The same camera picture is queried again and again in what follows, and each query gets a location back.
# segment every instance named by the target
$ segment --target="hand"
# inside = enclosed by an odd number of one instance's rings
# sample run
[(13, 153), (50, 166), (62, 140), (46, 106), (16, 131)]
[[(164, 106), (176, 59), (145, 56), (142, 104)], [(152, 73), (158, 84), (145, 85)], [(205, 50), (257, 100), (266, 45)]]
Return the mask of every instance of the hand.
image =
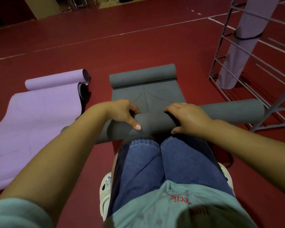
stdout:
[(211, 130), (211, 119), (202, 108), (187, 103), (173, 103), (166, 107), (165, 112), (173, 114), (180, 122), (171, 134), (183, 133), (191, 136), (206, 138)]
[(121, 99), (117, 101), (108, 101), (104, 102), (104, 104), (107, 106), (108, 119), (126, 122), (134, 129), (141, 130), (141, 125), (130, 115), (130, 110), (135, 114), (140, 114), (141, 111), (129, 100)]

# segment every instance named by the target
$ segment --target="purple yoga mat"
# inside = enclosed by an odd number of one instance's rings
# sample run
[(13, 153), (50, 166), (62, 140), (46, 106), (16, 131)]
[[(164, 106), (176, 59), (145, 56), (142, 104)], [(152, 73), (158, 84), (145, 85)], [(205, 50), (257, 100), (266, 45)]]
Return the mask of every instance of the purple yoga mat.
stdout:
[(30, 91), (12, 96), (0, 122), (0, 190), (80, 116), (78, 85), (88, 82), (86, 70), (74, 70), (26, 80)]

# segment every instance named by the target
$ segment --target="person's right hand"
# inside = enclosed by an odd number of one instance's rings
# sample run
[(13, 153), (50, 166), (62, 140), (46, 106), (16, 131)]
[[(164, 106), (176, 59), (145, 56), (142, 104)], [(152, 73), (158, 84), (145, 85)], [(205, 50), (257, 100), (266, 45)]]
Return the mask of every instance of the person's right hand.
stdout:
[(164, 111), (173, 114), (181, 124), (175, 127), (171, 134), (183, 133), (205, 139), (211, 131), (213, 119), (196, 105), (176, 102), (167, 106)]

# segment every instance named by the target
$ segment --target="blue jeans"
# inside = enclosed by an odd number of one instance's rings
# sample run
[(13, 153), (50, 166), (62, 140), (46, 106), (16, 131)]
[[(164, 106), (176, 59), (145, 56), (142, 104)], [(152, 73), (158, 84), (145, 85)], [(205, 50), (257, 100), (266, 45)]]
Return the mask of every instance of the blue jeans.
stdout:
[(233, 196), (205, 140), (175, 134), (160, 146), (149, 138), (139, 138), (118, 152), (107, 217), (129, 201), (159, 189), (165, 180), (205, 185)]

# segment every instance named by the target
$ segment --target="shirt sleeve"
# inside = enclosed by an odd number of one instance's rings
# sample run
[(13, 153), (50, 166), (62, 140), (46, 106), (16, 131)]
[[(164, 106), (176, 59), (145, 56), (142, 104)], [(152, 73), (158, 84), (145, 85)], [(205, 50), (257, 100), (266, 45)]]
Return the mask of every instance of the shirt sleeve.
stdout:
[(54, 228), (51, 217), (40, 206), (25, 199), (0, 200), (0, 228)]

